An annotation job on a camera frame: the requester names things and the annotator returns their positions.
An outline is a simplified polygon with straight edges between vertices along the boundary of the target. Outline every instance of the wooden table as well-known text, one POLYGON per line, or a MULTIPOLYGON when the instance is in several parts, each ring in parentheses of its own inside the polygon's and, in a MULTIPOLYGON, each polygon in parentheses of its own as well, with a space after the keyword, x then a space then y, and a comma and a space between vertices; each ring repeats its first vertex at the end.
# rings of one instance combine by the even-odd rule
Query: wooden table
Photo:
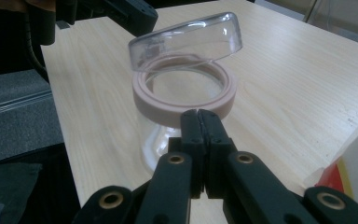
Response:
MULTIPOLYGON (((358 43, 243 0, 163 8, 156 29, 224 11, 237 14, 243 42, 220 61, 238 78, 228 135, 301 194, 358 126, 358 43)), ((132 39, 100 18, 57 30, 43 47, 81 204, 102 187, 135 189, 151 176, 132 100, 132 39)), ((193 201, 192 222, 224 223, 221 204, 193 201)))

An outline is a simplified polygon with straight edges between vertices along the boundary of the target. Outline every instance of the pink rubber gasket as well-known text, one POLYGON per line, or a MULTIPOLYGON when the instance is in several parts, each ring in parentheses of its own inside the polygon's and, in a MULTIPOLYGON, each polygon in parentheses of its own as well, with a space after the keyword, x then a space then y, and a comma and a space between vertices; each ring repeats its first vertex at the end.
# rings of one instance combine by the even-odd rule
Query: pink rubber gasket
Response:
POLYGON ((180 128, 180 116, 189 109, 206 109, 213 111, 220 119, 225 118, 234 103, 236 83, 222 66, 210 60, 202 60, 194 55, 176 55, 159 58, 150 63, 146 72, 137 72, 133 76, 133 99, 138 110, 148 119, 172 128, 180 128), (147 71, 164 71, 174 67, 191 66, 191 71, 209 74, 219 80, 223 88, 214 98, 201 104, 181 105, 159 99, 146 86, 146 81, 153 75, 147 71))

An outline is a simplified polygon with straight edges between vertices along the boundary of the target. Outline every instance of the black machine part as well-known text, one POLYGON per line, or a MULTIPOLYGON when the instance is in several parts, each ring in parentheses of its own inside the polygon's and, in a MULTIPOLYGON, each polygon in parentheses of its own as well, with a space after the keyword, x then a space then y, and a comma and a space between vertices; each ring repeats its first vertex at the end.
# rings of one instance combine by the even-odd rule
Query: black machine part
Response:
POLYGON ((236 149, 214 113, 186 111, 181 130, 151 180, 133 192, 98 190, 73 223, 189 223, 190 199, 204 189, 223 200, 228 223, 358 223, 358 203, 337 190, 309 188, 301 198, 286 189, 255 154, 236 149))
POLYGON ((53 44, 56 20, 75 24, 78 4, 86 6, 91 14, 102 13, 135 36, 152 32, 158 19, 157 11, 144 0, 57 0, 57 13, 28 4, 33 42, 53 44))

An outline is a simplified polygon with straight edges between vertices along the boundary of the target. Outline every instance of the clear glass jar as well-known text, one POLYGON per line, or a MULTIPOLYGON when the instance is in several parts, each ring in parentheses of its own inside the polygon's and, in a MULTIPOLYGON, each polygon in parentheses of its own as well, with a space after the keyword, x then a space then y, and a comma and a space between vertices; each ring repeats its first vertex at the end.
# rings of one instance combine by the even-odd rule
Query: clear glass jar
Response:
POLYGON ((133 39, 133 97, 146 166, 154 171, 168 139, 180 136, 180 115, 207 109, 223 119, 235 97, 234 76, 216 60, 241 49, 236 16, 225 12, 133 39))

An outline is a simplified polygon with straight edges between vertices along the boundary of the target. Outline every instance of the screw hole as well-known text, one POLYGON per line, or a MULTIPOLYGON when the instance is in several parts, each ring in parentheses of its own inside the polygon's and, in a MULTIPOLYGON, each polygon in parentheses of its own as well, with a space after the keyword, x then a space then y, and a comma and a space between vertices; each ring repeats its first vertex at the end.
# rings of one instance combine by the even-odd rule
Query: screw hole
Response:
POLYGON ((319 202, 324 206, 335 210, 342 210, 345 208, 345 203, 334 194, 321 192, 316 195, 319 202))
POLYGON ((169 161, 170 161, 170 163, 172 163, 172 164, 180 164, 180 163, 182 163, 182 162, 185 161, 185 158, 183 158, 183 157, 181 157, 181 156, 171 156, 171 157, 169 158, 169 161))
POLYGON ((124 201, 120 192, 112 191, 105 193, 100 199, 100 206, 104 209, 116 208, 124 201))
POLYGON ((237 161, 241 162, 241 163, 249 164, 249 163, 253 162, 253 158, 251 156, 249 156, 249 155, 246 155, 246 154, 240 154, 237 157, 237 161))

